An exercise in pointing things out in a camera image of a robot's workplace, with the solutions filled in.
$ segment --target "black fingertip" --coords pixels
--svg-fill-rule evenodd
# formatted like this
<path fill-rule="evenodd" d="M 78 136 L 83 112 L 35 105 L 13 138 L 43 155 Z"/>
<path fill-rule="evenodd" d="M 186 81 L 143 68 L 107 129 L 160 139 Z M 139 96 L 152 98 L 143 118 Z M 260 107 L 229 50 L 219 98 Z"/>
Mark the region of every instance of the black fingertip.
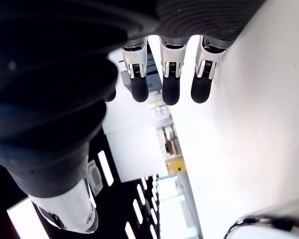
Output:
<path fill-rule="evenodd" d="M 163 76 L 163 100 L 169 105 L 175 105 L 179 100 L 179 77 Z"/>
<path fill-rule="evenodd" d="M 135 77 L 131 79 L 131 89 L 134 100 L 144 102 L 149 97 L 149 87 L 146 76 L 144 78 Z"/>
<path fill-rule="evenodd" d="M 105 96 L 104 100 L 105 100 L 106 102 L 111 102 L 112 100 L 115 99 L 115 96 L 116 96 L 116 89 L 115 89 L 115 87 L 114 87 L 114 89 L 110 92 L 110 94 L 107 95 L 107 96 Z"/>
<path fill-rule="evenodd" d="M 191 85 L 191 98 L 198 104 L 204 103 L 208 100 L 211 82 L 207 77 L 198 78 L 194 74 L 193 83 Z"/>

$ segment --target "robotic hand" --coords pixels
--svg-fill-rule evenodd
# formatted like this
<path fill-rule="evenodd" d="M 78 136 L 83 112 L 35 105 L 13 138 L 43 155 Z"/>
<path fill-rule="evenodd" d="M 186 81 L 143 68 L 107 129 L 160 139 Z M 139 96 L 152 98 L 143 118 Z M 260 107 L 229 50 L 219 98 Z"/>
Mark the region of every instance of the robotic hand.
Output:
<path fill-rule="evenodd" d="M 133 97 L 142 102 L 147 36 L 161 36 L 163 99 L 174 105 L 187 42 L 202 35 L 191 92 L 202 103 L 225 50 L 263 2 L 0 1 L 0 165 L 55 226 L 93 233 L 87 155 L 104 101 L 115 97 L 118 71 L 108 53 L 124 46 Z"/>
<path fill-rule="evenodd" d="M 190 37 L 160 36 L 163 100 L 169 106 L 175 105 L 179 100 L 179 80 L 189 39 Z M 219 67 L 226 50 L 233 43 L 234 41 L 222 41 L 213 37 L 200 36 L 191 89 L 191 97 L 196 103 L 207 101 L 215 71 Z M 133 98 L 137 102 L 144 102 L 149 96 L 146 79 L 147 38 L 129 41 L 122 48 L 122 53 L 131 79 Z"/>

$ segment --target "white table surface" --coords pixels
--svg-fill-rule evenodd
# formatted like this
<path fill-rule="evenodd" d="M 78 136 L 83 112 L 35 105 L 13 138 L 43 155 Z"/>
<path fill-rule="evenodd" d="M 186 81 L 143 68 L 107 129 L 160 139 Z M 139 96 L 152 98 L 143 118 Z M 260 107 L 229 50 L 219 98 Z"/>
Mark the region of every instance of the white table surface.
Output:
<path fill-rule="evenodd" d="M 149 43 L 160 63 L 158 37 Z M 171 112 L 204 239 L 222 239 L 243 214 L 299 198 L 299 0 L 265 3 L 201 105 L 190 97 L 197 43 Z"/>

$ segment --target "yellow object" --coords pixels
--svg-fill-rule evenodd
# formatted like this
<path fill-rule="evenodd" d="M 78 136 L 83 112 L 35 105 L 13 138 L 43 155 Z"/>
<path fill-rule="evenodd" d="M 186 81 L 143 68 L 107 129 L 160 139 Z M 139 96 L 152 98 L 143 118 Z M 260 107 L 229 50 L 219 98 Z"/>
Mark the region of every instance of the yellow object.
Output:
<path fill-rule="evenodd" d="M 187 171 L 183 156 L 165 160 L 165 163 L 169 175 L 176 175 Z"/>

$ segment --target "white wall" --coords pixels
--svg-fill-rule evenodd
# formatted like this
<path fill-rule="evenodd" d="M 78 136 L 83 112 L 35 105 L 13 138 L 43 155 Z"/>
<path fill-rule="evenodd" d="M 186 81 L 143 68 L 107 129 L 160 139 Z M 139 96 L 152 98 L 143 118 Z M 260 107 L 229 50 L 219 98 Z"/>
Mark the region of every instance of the white wall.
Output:
<path fill-rule="evenodd" d="M 149 43 L 159 62 L 158 39 Z M 299 198 L 299 0 L 265 3 L 202 105 L 190 97 L 197 43 L 171 112 L 203 236 L 219 239 L 241 215 Z"/>
<path fill-rule="evenodd" d="M 124 86 L 121 71 L 126 70 L 121 50 L 110 53 L 109 59 L 119 70 L 116 97 L 107 103 L 103 130 L 122 182 L 143 176 L 165 173 L 166 166 L 156 136 L 156 122 L 147 102 L 136 102 Z"/>

